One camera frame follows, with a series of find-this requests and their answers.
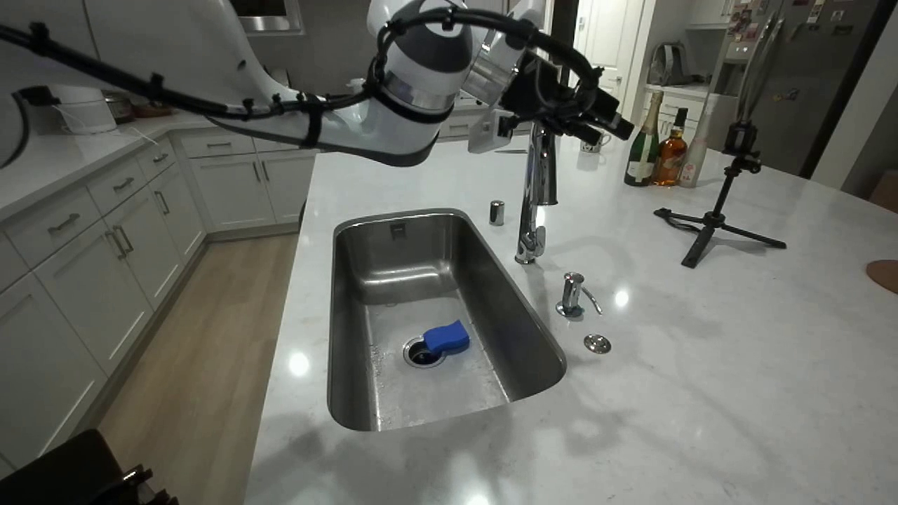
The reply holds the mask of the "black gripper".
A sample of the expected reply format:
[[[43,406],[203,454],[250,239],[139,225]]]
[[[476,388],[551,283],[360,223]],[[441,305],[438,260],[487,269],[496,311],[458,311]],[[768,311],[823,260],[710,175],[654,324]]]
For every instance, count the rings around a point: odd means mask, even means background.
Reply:
[[[517,124],[534,122],[552,134],[570,134],[594,147],[602,134],[629,141],[633,124],[626,122],[619,101],[597,85],[570,87],[558,70],[542,57],[525,57],[522,70],[504,87],[499,108]]]

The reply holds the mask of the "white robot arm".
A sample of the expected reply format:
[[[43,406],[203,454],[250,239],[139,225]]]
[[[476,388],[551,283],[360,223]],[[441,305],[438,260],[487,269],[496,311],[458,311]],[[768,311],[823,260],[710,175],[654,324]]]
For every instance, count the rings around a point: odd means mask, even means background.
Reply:
[[[522,126],[536,147],[556,134],[629,141],[633,124],[601,87],[601,70],[538,28],[538,7],[507,14],[454,0],[409,0],[375,26],[375,53],[357,92],[271,92],[215,126],[271,144],[417,165],[441,141],[461,95],[485,112],[469,126],[471,151],[511,144]]]

